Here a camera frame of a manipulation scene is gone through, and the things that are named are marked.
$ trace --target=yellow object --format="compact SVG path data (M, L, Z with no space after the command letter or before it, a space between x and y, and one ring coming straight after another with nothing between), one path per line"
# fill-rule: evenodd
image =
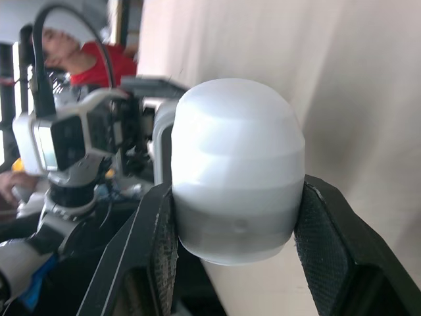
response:
M24 164L23 164L21 158L18 158L18 160L16 160L13 163L12 171L16 171L16 172L25 171Z
M107 171L107 173L105 174L106 178L112 178L115 175L115 171L113 169L110 169Z

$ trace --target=person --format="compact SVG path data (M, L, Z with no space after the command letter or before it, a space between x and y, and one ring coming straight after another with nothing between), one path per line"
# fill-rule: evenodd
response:
M34 49L32 47L32 25L25 25L21 31L21 41L27 47L25 54L30 63L35 63ZM89 41L81 45L70 34L53 28L44 28L42 34L42 46L47 68L61 69L70 74L72 85L94 85L102 88L109 86L107 69L98 45ZM105 45L111 59L114 70L116 85L120 85L121 77L136 75L136 62L134 56L137 53L135 45L123 48L121 45ZM37 177L30 176L25 172L7 171L0 174L0 195L8 204L18 206L18 201L12 194L14 186L21 186L29 190L35 190Z

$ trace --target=white wall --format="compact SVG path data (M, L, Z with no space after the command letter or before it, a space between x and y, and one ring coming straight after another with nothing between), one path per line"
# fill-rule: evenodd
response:
M0 42L18 41L20 28L33 23L40 8L49 2L68 3L82 12L85 0L0 0ZM81 41L92 38L77 19L60 11L51 13L45 25L66 30Z
M278 90L302 124L307 173L339 187L421 286L420 16L419 0L146 1L138 70ZM316 315L293 249L207 265L231 316Z

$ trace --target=dark hair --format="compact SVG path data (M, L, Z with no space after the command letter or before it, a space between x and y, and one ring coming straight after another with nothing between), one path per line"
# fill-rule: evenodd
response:
M19 31L19 45L22 49L20 62L25 66L35 65L34 46L32 45L32 24L27 24Z

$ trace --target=white dome-shaped object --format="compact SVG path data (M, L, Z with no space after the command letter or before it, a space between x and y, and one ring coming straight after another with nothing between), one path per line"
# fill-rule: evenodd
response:
M220 265L276 255L297 220L305 141L293 109L250 80L199 84L172 130L172 192L181 243Z

